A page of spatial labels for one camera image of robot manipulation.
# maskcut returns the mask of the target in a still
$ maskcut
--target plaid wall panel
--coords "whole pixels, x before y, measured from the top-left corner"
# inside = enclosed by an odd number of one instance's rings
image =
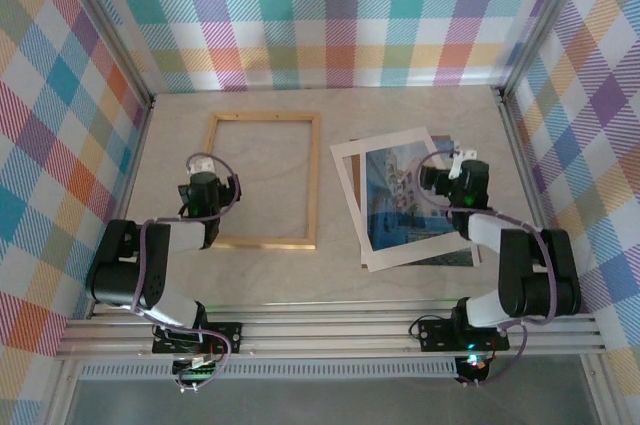
[[[517,98],[546,213],[571,234],[640,423],[640,0],[569,0]]]
[[[512,27],[530,27],[539,11],[535,0],[521,10],[523,1],[105,3],[125,42],[144,42],[161,91],[192,92],[497,82],[518,36],[509,38]],[[142,61],[140,47],[132,49]]]
[[[0,424],[30,424],[142,107],[78,0],[0,0]]]

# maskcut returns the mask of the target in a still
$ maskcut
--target purple cable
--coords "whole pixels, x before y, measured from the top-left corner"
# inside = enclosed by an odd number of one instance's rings
[[[223,215],[225,215],[226,213],[229,212],[229,210],[231,210],[231,208],[235,205],[235,203],[238,201],[238,199],[240,198],[240,182],[238,181],[238,176],[233,172],[233,170],[231,169],[231,167],[221,158],[218,158],[214,155],[211,155],[209,153],[203,153],[203,152],[198,152],[198,153],[194,153],[193,155],[189,156],[189,158],[187,158],[187,170],[189,169],[189,164],[191,162],[191,160],[195,157],[207,157],[210,158],[218,163],[220,163],[224,168],[227,169],[227,172],[229,172],[229,175],[231,175],[232,179],[233,179],[233,184],[234,184],[234,193],[233,193],[233,198],[231,199],[231,202],[229,203],[229,205],[227,207],[224,208],[224,210],[221,210],[220,213],[217,213],[215,215],[212,215],[210,217],[200,217],[200,218],[183,218],[183,217],[161,217],[161,218],[154,218],[154,219],[150,219],[147,220],[146,222],[144,222],[142,224],[142,227],[140,228],[140,273],[138,275],[138,283],[136,284],[136,289],[133,293],[133,299],[131,301],[131,313],[134,313],[136,315],[141,314],[144,315],[146,317],[147,320],[149,320],[151,323],[162,327],[162,328],[169,328],[171,330],[176,330],[176,331],[180,331],[180,332],[186,332],[186,333],[199,333],[202,335],[209,335],[215,338],[218,338],[220,340],[223,341],[223,343],[225,344],[226,347],[226,353],[225,356],[222,360],[222,362],[216,366],[216,370],[215,372],[211,375],[211,377],[209,377],[208,379],[204,380],[203,382],[200,383],[200,387],[203,387],[205,385],[207,385],[209,382],[211,382],[214,377],[216,375],[218,375],[218,373],[220,373],[222,371],[222,369],[225,367],[225,365],[227,364],[227,362],[229,361],[229,358],[231,356],[231,342],[229,341],[229,339],[227,337],[225,337],[224,335],[222,335],[221,333],[218,332],[214,332],[212,330],[205,330],[205,329],[200,329],[200,328],[187,328],[187,327],[176,327],[175,325],[171,325],[168,323],[163,323],[159,320],[156,320],[153,317],[149,317],[147,316],[147,314],[144,312],[144,310],[138,310],[138,305],[140,302],[140,296],[142,295],[142,288],[144,286],[144,278],[145,275],[147,273],[147,242],[146,242],[146,236],[147,236],[147,229],[149,228],[149,226],[153,223],[178,223],[178,222],[209,222],[211,220],[217,220],[218,218],[222,217]],[[185,385],[182,383],[182,376],[179,374],[178,375],[178,384],[182,387],[184,387]]]
[[[436,156],[436,155],[449,155],[454,153],[455,150],[443,150],[443,151],[436,151],[433,153],[430,153],[429,155],[427,155],[426,157],[424,157],[420,163],[418,163],[418,166],[416,167],[416,177],[420,176],[420,171],[422,170],[422,166],[432,157]],[[531,225],[529,225],[526,222],[523,222],[521,220],[509,217],[507,215],[503,215],[502,213],[496,211],[496,210],[479,210],[479,209],[475,209],[475,208],[464,208],[464,207],[450,207],[450,206],[446,206],[446,205],[440,205],[439,203],[434,202],[433,200],[431,200],[429,198],[428,195],[426,195],[423,191],[422,188],[420,187],[420,181],[416,180],[415,181],[415,188],[416,191],[418,192],[418,195],[420,197],[422,197],[423,200],[426,200],[427,202],[429,202],[432,206],[439,208],[441,210],[445,210],[447,212],[462,212],[462,213],[479,213],[481,215],[487,215],[490,217],[496,217],[499,218],[500,220],[504,220],[505,222],[508,222],[512,225],[515,225],[517,227],[522,228],[523,230],[531,233],[533,235],[533,237],[536,240],[536,243],[538,244],[538,247],[540,248],[540,251],[542,252],[542,259],[544,260],[545,266],[547,268],[547,275],[549,276],[549,295],[550,295],[550,303],[549,303],[549,313],[547,314],[547,316],[542,319],[542,320],[538,320],[535,318],[523,318],[521,320],[510,320],[504,323],[501,323],[499,325],[500,328],[502,328],[503,330],[507,330],[509,328],[511,328],[514,325],[520,325],[522,327],[522,331],[523,331],[523,337],[522,337],[522,344],[520,345],[520,349],[518,350],[518,353],[516,354],[516,356],[514,357],[514,359],[509,363],[509,365],[504,368],[503,370],[500,371],[500,373],[498,373],[497,375],[494,375],[493,377],[491,377],[490,379],[485,380],[484,382],[482,382],[483,384],[486,383],[491,383],[493,381],[498,380],[499,378],[501,378],[502,376],[504,376],[507,371],[509,369],[511,369],[513,367],[513,364],[522,356],[522,354],[524,353],[524,349],[527,346],[527,336],[528,336],[528,331],[526,326],[524,325],[523,322],[527,322],[527,323],[532,323],[535,325],[546,325],[547,323],[551,322],[551,320],[553,320],[556,316],[556,312],[558,310],[558,287],[556,284],[556,276],[555,276],[555,272],[553,270],[553,265],[552,265],[552,261],[551,261],[551,255],[549,255],[549,250],[547,249],[547,246],[544,243],[544,240],[542,239],[542,236],[540,235],[540,233]]]

